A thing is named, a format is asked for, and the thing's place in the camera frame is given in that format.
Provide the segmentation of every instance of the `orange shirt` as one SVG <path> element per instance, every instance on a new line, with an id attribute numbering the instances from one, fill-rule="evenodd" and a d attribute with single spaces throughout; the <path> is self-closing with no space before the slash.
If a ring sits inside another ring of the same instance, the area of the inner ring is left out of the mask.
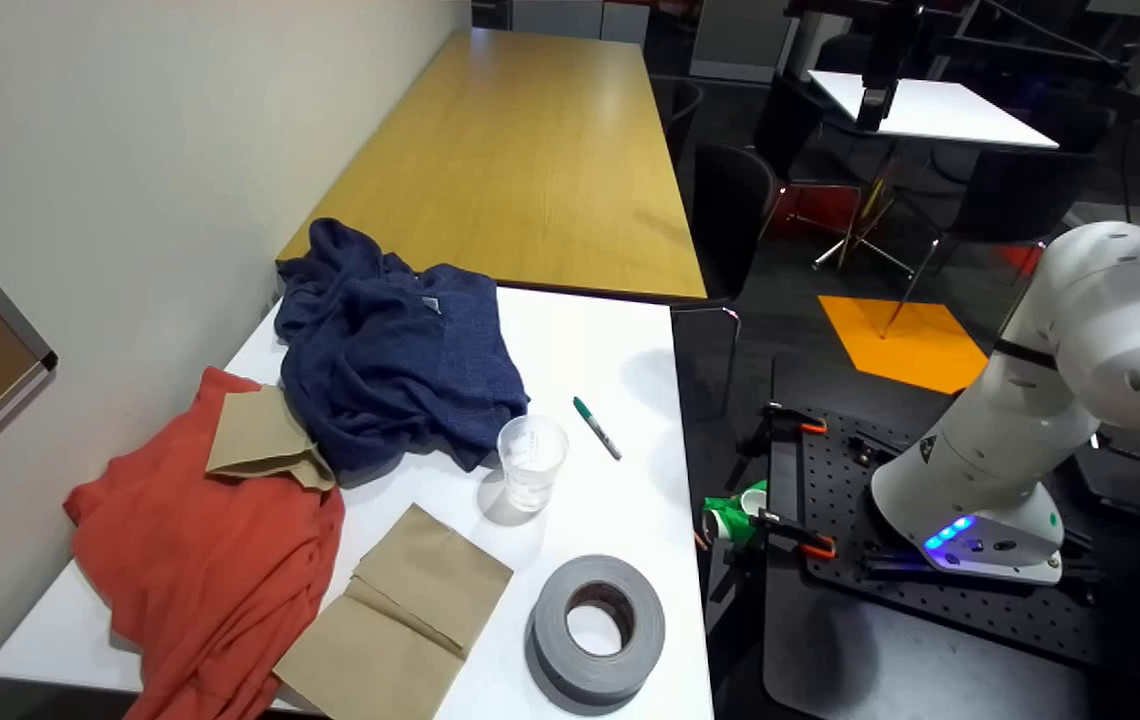
<path id="1" fill-rule="evenodd" d="M 141 647 L 129 717 L 261 717 L 279 689 L 272 663 L 323 601 L 340 493 L 206 476 L 220 400 L 252 386 L 210 367 L 189 410 L 63 501 L 114 633 Z"/>

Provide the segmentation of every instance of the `roll of tape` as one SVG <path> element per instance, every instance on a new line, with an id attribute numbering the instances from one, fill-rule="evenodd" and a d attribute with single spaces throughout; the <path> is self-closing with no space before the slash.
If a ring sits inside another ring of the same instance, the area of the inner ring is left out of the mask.
<path id="1" fill-rule="evenodd" d="M 567 612 L 593 605 L 622 629 L 622 651 L 596 654 L 567 633 Z M 665 612 L 653 582 L 616 556 L 575 556 L 562 564 L 529 616 L 533 674 L 573 702 L 627 702 L 665 647 Z"/>

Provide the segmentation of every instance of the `clear plastic cup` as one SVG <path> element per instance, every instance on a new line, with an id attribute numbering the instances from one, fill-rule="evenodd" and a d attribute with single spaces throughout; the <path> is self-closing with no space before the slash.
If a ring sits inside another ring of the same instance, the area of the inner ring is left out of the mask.
<path id="1" fill-rule="evenodd" d="M 497 455 L 504 472 L 504 503 L 533 515 L 554 501 L 567 434 L 558 418 L 517 416 L 497 431 Z"/>

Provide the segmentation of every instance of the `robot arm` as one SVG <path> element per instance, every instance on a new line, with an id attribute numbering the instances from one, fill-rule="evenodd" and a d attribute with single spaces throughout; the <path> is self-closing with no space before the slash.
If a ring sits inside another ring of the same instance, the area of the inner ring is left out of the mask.
<path id="1" fill-rule="evenodd" d="M 881 515 L 941 573 L 1057 582 L 1064 525 L 1042 485 L 1099 428 L 1140 428 L 1140 227 L 1048 242 L 984 376 L 894 462 Z"/>

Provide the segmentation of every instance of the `pen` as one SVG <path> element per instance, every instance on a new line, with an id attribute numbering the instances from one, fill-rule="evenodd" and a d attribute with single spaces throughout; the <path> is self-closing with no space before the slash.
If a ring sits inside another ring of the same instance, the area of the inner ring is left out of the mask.
<path id="1" fill-rule="evenodd" d="M 593 409 L 586 409 L 580 394 L 573 394 L 575 416 L 599 434 L 599 442 L 610 448 L 614 458 L 622 458 L 614 434 L 599 428 L 599 418 L 593 416 Z"/>

